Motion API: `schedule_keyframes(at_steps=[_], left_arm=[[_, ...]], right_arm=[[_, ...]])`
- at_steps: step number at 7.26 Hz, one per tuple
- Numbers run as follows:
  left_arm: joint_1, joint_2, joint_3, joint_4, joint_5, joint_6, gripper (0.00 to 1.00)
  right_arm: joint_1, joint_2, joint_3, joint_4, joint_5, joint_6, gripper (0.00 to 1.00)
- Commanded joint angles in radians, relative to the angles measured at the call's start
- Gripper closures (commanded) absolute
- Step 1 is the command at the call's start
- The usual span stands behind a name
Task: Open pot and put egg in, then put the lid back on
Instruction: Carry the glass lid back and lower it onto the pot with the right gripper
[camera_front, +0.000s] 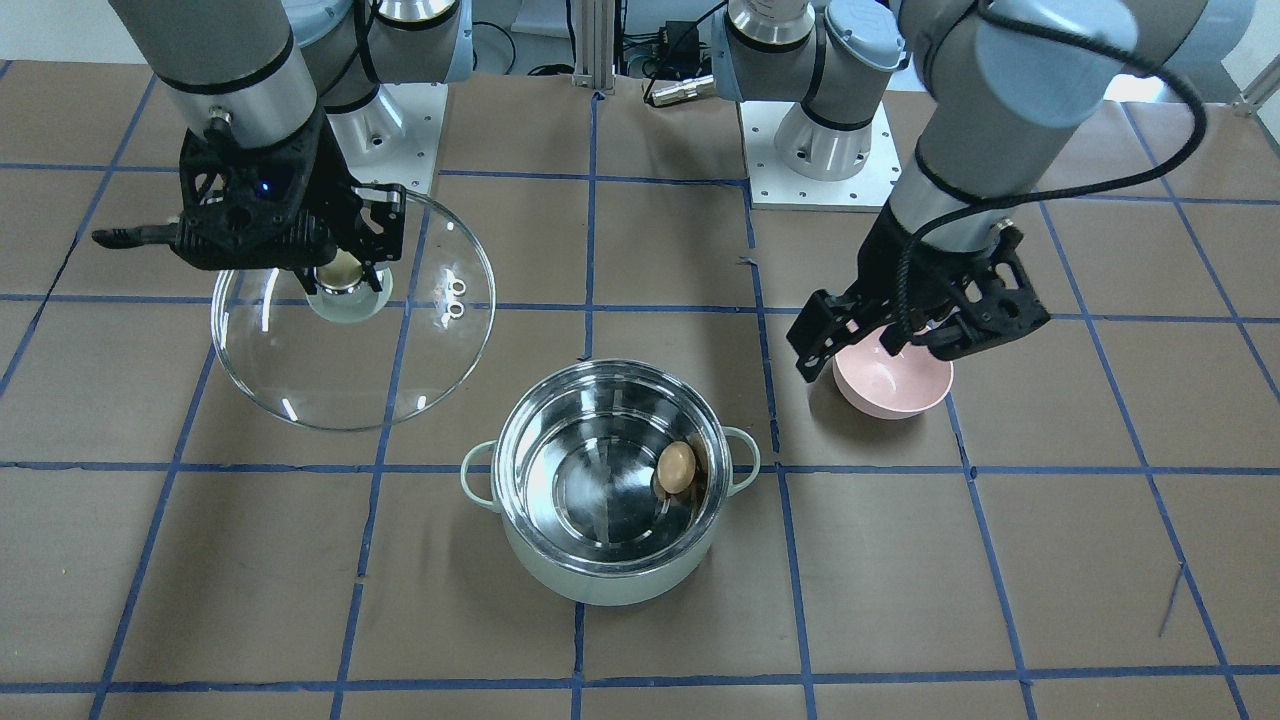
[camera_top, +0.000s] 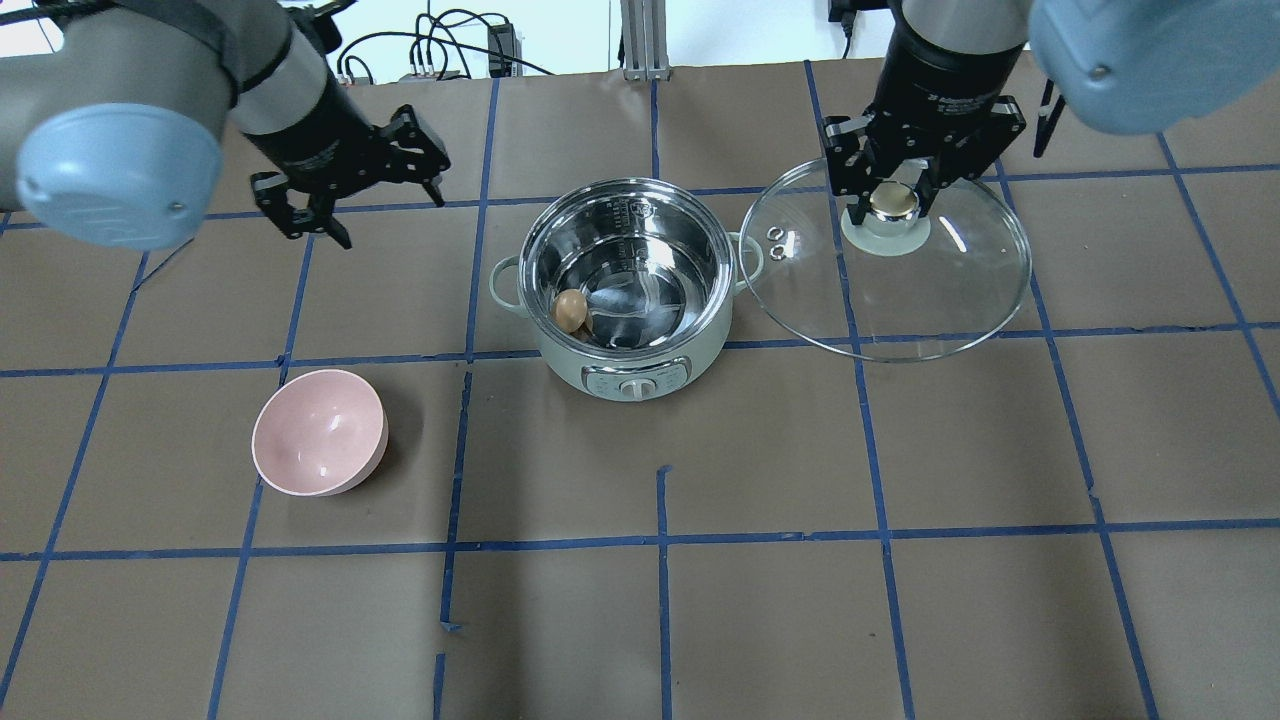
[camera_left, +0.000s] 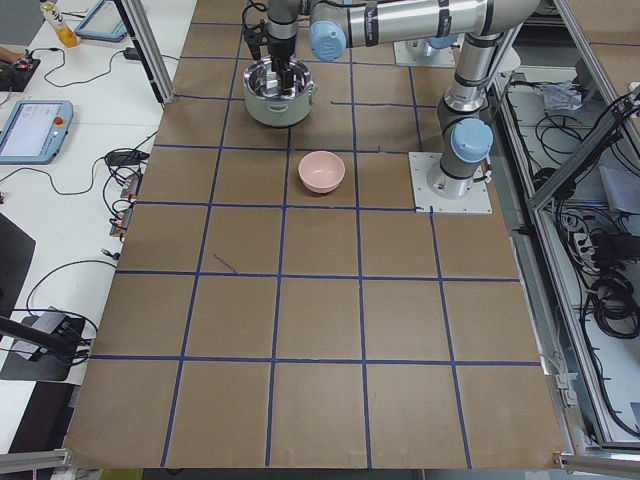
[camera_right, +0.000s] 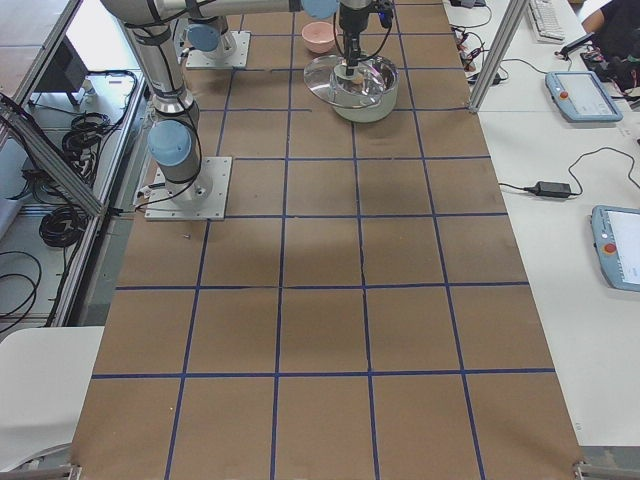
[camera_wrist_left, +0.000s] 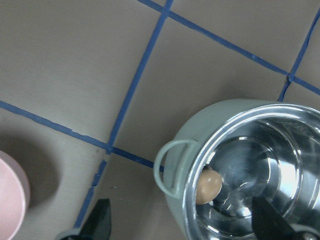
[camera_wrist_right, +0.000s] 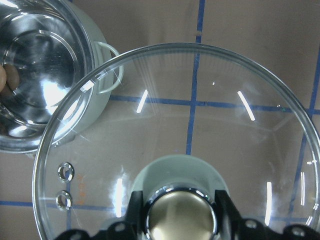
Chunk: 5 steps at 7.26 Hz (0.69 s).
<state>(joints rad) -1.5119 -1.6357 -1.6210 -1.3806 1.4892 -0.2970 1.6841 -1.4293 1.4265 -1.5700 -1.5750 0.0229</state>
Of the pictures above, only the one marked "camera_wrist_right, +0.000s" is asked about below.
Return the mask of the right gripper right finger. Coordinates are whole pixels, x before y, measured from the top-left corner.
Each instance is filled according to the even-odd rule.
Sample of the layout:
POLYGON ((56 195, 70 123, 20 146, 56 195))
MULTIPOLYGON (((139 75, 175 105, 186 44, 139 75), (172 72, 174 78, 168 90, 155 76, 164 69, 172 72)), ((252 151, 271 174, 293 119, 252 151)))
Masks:
POLYGON ((243 218, 225 190, 216 190, 217 232, 222 240, 318 240, 320 233, 301 224, 275 232, 253 218, 243 218))

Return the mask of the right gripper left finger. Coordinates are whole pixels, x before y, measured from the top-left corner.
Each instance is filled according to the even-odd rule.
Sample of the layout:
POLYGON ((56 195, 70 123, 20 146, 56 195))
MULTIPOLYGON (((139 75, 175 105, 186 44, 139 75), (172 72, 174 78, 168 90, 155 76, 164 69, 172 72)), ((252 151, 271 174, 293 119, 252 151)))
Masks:
POLYGON ((131 193, 126 213, 123 217, 107 222, 93 236, 80 229, 66 230, 56 237, 57 240, 137 240, 142 234, 143 220, 143 192, 131 193))

